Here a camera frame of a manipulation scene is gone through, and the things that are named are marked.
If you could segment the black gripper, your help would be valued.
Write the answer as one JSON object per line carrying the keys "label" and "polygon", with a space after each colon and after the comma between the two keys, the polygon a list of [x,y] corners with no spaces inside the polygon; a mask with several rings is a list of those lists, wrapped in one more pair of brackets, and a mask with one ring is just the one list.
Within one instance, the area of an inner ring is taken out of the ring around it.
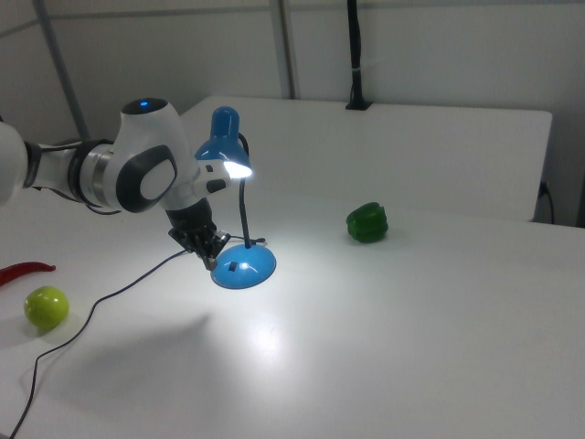
{"label": "black gripper", "polygon": [[218,263],[216,256],[228,244],[231,235],[217,233],[212,220],[212,210],[207,200],[199,200],[194,205],[165,212],[172,229],[169,236],[188,252],[196,253],[205,268],[213,272]]}

